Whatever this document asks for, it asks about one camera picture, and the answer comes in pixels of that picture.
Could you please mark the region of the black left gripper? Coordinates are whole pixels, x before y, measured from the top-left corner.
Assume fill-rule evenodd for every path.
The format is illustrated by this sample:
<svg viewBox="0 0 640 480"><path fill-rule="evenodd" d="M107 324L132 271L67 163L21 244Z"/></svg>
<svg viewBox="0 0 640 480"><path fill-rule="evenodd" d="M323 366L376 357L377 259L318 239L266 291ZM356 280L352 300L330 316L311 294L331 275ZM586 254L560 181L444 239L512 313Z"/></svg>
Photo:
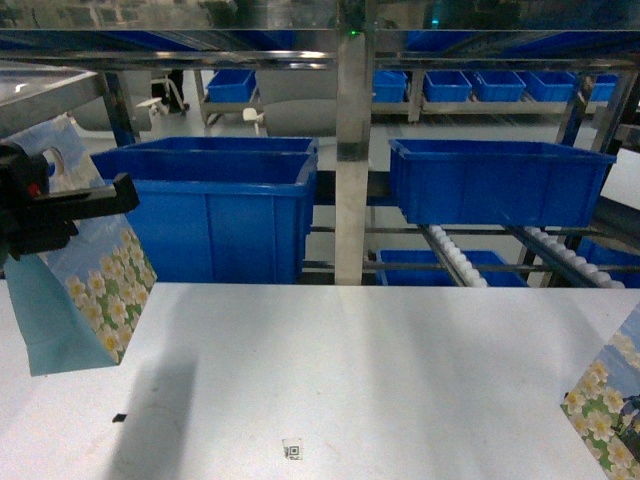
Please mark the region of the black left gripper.
<svg viewBox="0 0 640 480"><path fill-rule="evenodd" d="M72 220L126 214L140 200L133 179L49 194L50 166L15 143L1 145L1 262L65 248L78 235Z"/></svg>

